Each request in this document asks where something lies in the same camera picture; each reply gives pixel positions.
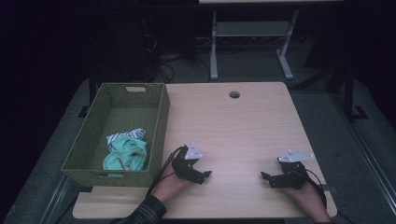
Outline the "person's right hand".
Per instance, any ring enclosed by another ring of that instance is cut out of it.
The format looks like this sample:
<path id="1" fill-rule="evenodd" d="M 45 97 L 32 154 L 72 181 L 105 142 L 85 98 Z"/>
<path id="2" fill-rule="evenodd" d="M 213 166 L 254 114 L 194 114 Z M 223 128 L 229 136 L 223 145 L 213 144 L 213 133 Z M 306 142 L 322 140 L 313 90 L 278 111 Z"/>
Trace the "person's right hand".
<path id="1" fill-rule="evenodd" d="M 316 224 L 332 221 L 321 197 L 311 184 L 305 183 L 300 189 L 283 188 L 281 191 L 289 195 Z"/>

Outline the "green woven basket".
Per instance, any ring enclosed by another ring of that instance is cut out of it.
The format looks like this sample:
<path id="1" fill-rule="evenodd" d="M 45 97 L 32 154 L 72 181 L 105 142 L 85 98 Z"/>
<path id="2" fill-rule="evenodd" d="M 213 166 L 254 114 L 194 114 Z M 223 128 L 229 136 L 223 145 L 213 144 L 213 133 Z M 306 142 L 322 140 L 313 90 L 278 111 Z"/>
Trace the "green woven basket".
<path id="1" fill-rule="evenodd" d="M 143 187 L 162 167 L 170 100 L 162 83 L 104 83 L 99 88 L 62 171 L 85 187 Z M 148 158 L 141 171 L 106 170 L 106 138 L 136 128 L 146 131 Z"/>

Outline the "black metal stand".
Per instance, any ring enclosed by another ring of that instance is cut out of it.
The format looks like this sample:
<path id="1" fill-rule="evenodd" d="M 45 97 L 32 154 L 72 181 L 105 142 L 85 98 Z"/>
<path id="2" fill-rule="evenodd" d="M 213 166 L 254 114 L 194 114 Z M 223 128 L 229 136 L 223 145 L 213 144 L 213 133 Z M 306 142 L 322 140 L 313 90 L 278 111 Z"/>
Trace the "black metal stand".
<path id="1" fill-rule="evenodd" d="M 350 122 L 356 119 L 368 119 L 367 114 L 360 105 L 353 104 L 354 96 L 354 76 L 352 69 L 347 67 L 345 69 L 345 90 L 344 90 L 344 113 Z"/>

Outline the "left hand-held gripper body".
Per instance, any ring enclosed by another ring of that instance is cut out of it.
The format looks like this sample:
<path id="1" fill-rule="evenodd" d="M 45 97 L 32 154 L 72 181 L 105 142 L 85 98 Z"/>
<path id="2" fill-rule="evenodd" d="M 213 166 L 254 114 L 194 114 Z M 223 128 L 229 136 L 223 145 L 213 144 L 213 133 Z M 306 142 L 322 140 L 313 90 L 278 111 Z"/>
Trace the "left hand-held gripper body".
<path id="1" fill-rule="evenodd" d="M 177 156 L 172 161 L 172 167 L 177 177 L 195 183 L 195 179 L 202 176 L 201 172 L 193 168 L 193 165 L 202 157 L 203 154 L 194 142 L 188 147 L 180 147 Z"/>

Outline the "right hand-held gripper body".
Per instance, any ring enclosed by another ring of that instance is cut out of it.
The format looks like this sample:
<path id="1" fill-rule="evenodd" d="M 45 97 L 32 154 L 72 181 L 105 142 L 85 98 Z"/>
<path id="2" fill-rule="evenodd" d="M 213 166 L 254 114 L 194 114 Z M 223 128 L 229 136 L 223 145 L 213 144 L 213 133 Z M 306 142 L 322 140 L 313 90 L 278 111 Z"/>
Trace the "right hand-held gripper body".
<path id="1" fill-rule="evenodd" d="M 303 161 L 313 160 L 312 153 L 303 153 L 289 149 L 285 155 L 277 158 L 282 175 L 277 175 L 274 180 L 278 182 L 279 188 L 300 189 L 309 178 L 303 165 Z"/>

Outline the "metal floor rail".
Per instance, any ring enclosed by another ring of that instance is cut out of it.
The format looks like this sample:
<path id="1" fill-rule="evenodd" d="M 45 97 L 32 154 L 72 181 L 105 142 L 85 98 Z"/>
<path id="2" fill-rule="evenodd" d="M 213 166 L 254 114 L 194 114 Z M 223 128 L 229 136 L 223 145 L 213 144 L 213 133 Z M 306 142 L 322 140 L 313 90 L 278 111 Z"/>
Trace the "metal floor rail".
<path id="1" fill-rule="evenodd" d="M 359 146 L 361 156 L 370 170 L 375 183 L 378 185 L 393 215 L 396 216 L 396 188 L 394 188 L 389 182 L 388 177 L 369 148 L 369 145 L 361 134 L 359 128 L 356 126 L 355 120 L 348 116 L 344 111 L 344 102 L 339 96 L 333 94 L 331 95 L 331 99 L 335 103 L 344 123 L 348 127 L 357 145 Z"/>
<path id="2" fill-rule="evenodd" d="M 60 224 L 68 211 L 77 201 L 73 180 L 67 175 L 62 175 L 39 224 Z"/>

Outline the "white metal stand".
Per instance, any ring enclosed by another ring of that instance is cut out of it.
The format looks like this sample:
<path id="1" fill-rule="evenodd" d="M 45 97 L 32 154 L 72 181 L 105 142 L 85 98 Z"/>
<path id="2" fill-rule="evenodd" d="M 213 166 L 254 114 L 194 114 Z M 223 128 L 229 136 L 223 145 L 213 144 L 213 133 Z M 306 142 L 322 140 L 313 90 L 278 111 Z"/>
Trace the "white metal stand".
<path id="1" fill-rule="evenodd" d="M 217 12 L 212 13 L 211 50 L 209 54 L 210 79 L 219 78 L 217 40 L 219 37 L 283 37 L 284 43 L 276 56 L 287 80 L 294 79 L 286 53 L 299 15 L 294 10 L 288 21 L 217 21 Z"/>

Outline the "mint green striped garment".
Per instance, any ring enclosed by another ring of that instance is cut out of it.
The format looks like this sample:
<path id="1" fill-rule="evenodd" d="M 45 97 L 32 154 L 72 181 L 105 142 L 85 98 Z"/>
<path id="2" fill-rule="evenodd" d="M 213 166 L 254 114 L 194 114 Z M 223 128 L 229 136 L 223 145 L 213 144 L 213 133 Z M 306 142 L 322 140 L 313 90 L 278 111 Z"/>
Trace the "mint green striped garment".
<path id="1" fill-rule="evenodd" d="M 145 135 L 146 131 L 141 128 L 109 135 L 106 138 L 109 154 L 103 161 L 103 168 L 110 171 L 142 171 L 149 158 Z"/>

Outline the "grey tape strip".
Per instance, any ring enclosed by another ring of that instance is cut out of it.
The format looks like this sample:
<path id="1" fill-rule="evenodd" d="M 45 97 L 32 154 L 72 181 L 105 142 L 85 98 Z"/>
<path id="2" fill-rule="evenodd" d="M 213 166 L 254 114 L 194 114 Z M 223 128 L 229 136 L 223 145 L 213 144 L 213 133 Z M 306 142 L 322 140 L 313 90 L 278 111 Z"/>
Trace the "grey tape strip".
<path id="1" fill-rule="evenodd" d="M 315 185 L 314 188 L 318 191 L 318 192 L 324 192 L 324 191 L 329 191 L 330 193 L 337 193 L 337 188 L 334 186 L 330 186 L 327 184 L 324 185 Z"/>

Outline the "person's left hand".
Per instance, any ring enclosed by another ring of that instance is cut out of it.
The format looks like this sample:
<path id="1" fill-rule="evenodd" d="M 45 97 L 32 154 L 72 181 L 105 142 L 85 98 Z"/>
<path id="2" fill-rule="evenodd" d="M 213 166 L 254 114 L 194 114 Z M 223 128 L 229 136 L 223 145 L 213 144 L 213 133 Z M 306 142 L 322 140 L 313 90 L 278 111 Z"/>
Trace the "person's left hand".
<path id="1" fill-rule="evenodd" d="M 166 203 L 172 198 L 176 197 L 180 192 L 192 186 L 193 183 L 179 179 L 174 174 L 174 169 L 169 165 L 161 177 L 161 181 L 156 185 L 151 195 L 157 198 L 162 203 Z"/>

